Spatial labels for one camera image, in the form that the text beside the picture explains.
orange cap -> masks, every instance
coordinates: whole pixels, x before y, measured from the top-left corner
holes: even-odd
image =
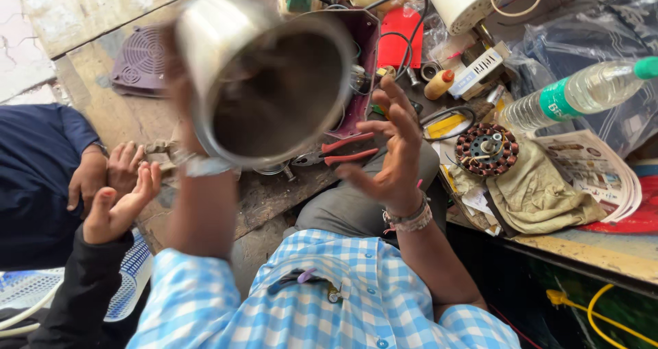
[[[446,83],[450,83],[455,79],[455,73],[448,69],[443,74],[441,74],[441,79]]]

red-handled pliers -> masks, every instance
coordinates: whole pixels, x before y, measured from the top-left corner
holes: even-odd
[[[351,142],[356,142],[356,141],[363,141],[367,140],[369,138],[374,137],[374,133],[366,133],[366,134],[360,134],[357,135],[356,137],[350,137],[350,138],[345,138],[344,140],[340,140],[336,143],[332,143],[330,145],[327,145],[325,143],[322,144],[322,151],[315,151],[315,152],[309,152],[305,153],[303,155],[300,155],[296,157],[294,160],[292,160],[292,165],[297,165],[301,167],[306,167],[309,165],[314,165],[317,163],[321,163],[322,161],[325,162],[327,165],[331,165],[333,163],[344,163],[345,161],[353,161],[353,160],[358,160],[362,159],[364,157],[368,157],[371,155],[376,154],[379,152],[379,149],[370,149],[366,150],[363,152],[356,153],[354,155],[345,155],[345,156],[324,156],[326,153],[329,153],[339,147],[343,147],[344,145],[347,145],[348,143]]]

newspaper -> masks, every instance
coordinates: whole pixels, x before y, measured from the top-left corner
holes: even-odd
[[[608,213],[602,222],[618,222],[639,207],[642,187],[637,175],[589,130],[533,140],[545,149],[564,180],[594,196]]]

navy blue shirt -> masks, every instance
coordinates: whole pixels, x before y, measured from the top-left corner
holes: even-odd
[[[69,182],[99,137],[75,109],[0,106],[0,270],[62,267],[84,208]]]

green bottle cap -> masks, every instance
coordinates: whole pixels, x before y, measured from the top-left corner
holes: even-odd
[[[635,76],[639,79],[647,80],[658,76],[658,57],[645,57],[636,62],[633,68]]]

